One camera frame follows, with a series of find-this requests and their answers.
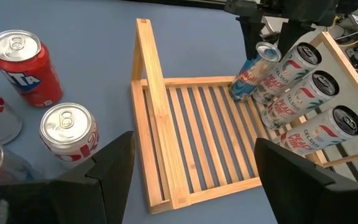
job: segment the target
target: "blue can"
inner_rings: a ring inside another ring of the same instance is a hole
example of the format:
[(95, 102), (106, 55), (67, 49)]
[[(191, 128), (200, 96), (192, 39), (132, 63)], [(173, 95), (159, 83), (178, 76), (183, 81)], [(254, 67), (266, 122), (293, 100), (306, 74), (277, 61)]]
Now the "blue can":
[(238, 76), (231, 83), (229, 93), (234, 101), (246, 100), (266, 76), (272, 65), (279, 62), (281, 53), (268, 42), (256, 45), (255, 57), (246, 60)]

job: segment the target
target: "blue table surface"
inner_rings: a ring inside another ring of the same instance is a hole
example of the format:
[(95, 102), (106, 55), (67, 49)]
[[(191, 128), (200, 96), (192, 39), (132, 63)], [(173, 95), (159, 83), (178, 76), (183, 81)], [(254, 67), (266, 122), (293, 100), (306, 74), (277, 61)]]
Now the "blue table surface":
[[(152, 21), (165, 77), (235, 74), (245, 60), (239, 23), (222, 11), (108, 0), (0, 0), (0, 32), (23, 29), (49, 48), (64, 97), (99, 121), (100, 146), (135, 130), (130, 93), (135, 18)], [(0, 72), (0, 95), (24, 119), (6, 149), (25, 157), (46, 177), (64, 168), (39, 140), (47, 109), (24, 103)], [(150, 215), (137, 151), (124, 223), (276, 223), (262, 187)]]

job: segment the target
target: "wooden rack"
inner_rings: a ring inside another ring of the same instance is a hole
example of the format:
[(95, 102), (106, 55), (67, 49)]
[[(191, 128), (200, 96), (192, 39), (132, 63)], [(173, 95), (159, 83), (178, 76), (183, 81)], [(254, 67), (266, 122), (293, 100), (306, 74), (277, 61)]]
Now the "wooden rack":
[[(150, 212), (260, 186), (256, 138), (273, 139), (306, 118), (272, 131), (260, 120), (264, 106), (250, 98), (245, 103), (231, 100), (227, 88), (233, 76), (163, 78), (150, 21), (137, 19), (136, 27), (131, 87)], [(327, 32), (311, 41), (321, 43), (358, 91), (358, 74)], [(307, 158), (327, 167), (358, 155), (328, 162), (318, 151)]]

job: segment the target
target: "bamboo tray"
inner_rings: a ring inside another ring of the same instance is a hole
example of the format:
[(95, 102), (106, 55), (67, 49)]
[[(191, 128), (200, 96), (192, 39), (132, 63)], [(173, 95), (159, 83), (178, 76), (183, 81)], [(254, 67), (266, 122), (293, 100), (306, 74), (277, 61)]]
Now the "bamboo tray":
[[(256, 138), (273, 139), (306, 118), (267, 130), (259, 117), (264, 106), (231, 100), (227, 88), (234, 77), (163, 78), (150, 21), (137, 19), (136, 25), (131, 87), (150, 212), (261, 186)], [(311, 42), (320, 43), (358, 86), (358, 74), (327, 32)], [(307, 158), (327, 167), (358, 155), (328, 162), (318, 151)]]

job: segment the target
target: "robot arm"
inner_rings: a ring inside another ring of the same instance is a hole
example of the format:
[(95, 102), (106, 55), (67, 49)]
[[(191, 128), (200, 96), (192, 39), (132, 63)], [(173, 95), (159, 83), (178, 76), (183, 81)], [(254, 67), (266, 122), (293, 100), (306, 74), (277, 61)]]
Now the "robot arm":
[(255, 56), (260, 42), (263, 16), (287, 18), (279, 35), (278, 49), (285, 55), (304, 34), (314, 31), (312, 24), (331, 26), (336, 13), (350, 13), (358, 8), (358, 1), (348, 0), (227, 0), (224, 10), (235, 14), (240, 22), (247, 58)]

